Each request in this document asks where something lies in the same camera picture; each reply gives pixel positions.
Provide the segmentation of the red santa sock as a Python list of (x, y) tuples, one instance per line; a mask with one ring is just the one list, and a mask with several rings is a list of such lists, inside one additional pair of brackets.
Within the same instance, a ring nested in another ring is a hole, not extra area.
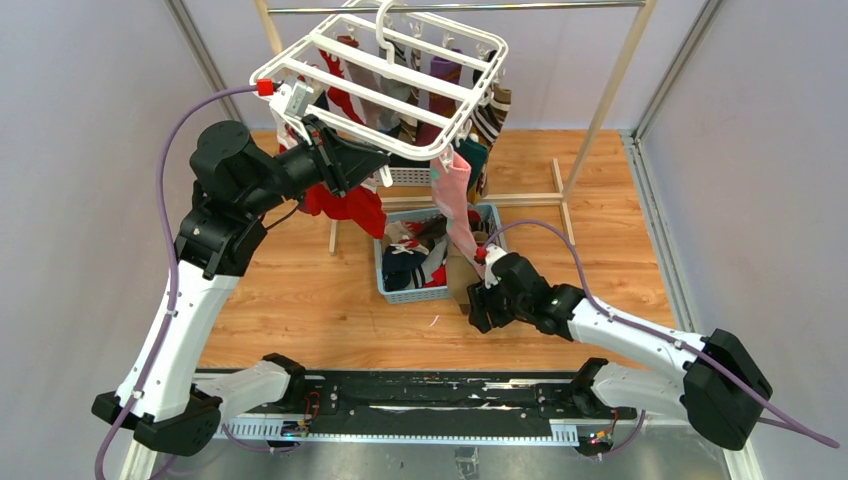
[(374, 239), (382, 239), (387, 215), (380, 197), (373, 191), (357, 187), (345, 197), (330, 196), (331, 206), (325, 213), (334, 220), (352, 220)]

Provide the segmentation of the beige brown cuff sock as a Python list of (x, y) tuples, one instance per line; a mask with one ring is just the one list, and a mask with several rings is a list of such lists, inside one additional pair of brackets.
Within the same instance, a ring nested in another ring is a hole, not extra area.
[(485, 267), (475, 261), (469, 261), (456, 245), (451, 243), (448, 247), (445, 271), (446, 285), (451, 297), (460, 312), (468, 315), (471, 311), (471, 301), (467, 289), (483, 280)]

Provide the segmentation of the red snowman sock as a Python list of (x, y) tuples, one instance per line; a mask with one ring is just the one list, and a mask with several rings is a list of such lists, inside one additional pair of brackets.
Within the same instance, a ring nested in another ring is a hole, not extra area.
[(299, 205), (299, 210), (311, 216), (325, 215), (339, 220), (345, 212), (339, 203), (340, 198), (333, 195), (323, 184), (310, 188)]

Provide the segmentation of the white clip sock hanger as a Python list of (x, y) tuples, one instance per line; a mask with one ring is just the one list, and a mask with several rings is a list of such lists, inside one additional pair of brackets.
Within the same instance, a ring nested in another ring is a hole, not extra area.
[[(493, 55), (472, 57), (447, 45), (425, 41), (418, 32), (422, 26), (434, 27), (447, 38), (455, 35), (467, 37)], [(399, 45), (460, 65), (479, 73), (480, 77), (472, 87), (467, 88), (425, 74), (397, 61), (395, 51)], [(448, 116), (434, 113), (406, 99), (395, 98), (376, 85), (360, 84), (325, 72), (302, 60), (303, 53), (309, 49), (327, 53), (377, 74), (384, 80), (399, 82), (420, 93), (452, 100), (456, 109)], [(271, 110), (299, 130), (305, 128), (305, 117), (313, 115), (329, 127), (386, 152), (412, 161), (428, 161), (444, 155), (454, 141), (469, 133), (473, 113), (493, 98), (493, 84), (499, 78), (508, 52), (508, 44), (500, 36), (428, 13), (424, 6), (402, 5), (397, 1), (348, 1), (308, 34), (276, 53), (251, 74), (249, 81), (256, 85), (262, 80), (272, 80), (278, 74), (304, 77), (394, 111), (402, 120), (416, 120), (420, 124), (430, 125), (436, 130), (433, 140), (415, 146), (314, 106), (306, 107), (301, 113), (290, 113), (287, 108), (295, 93), (292, 87), (282, 87), (268, 98)]]

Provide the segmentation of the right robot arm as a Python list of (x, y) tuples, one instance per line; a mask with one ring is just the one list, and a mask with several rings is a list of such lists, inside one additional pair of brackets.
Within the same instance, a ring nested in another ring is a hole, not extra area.
[(617, 310), (585, 290), (551, 285), (530, 261), (491, 245), (474, 256), (484, 271), (468, 289), (469, 323), (482, 333), (513, 321), (545, 335), (592, 344), (638, 363), (631, 369), (589, 360), (571, 390), (574, 408), (594, 417), (629, 407), (685, 420), (703, 438), (739, 451), (773, 389), (741, 340), (716, 329), (704, 336)]

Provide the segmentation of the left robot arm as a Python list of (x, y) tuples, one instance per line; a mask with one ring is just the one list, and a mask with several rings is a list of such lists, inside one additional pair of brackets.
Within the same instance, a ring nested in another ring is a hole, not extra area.
[(291, 413), (306, 402), (304, 368), (276, 353), (215, 380), (194, 378), (219, 313), (267, 236), (264, 216), (315, 186), (345, 194), (389, 162), (386, 152), (339, 136), (315, 116), (305, 127), (303, 141), (276, 155), (233, 120), (197, 140), (192, 207), (166, 233), (170, 273), (156, 320), (126, 379), (92, 406), (152, 451), (189, 457), (240, 414), (264, 404)]

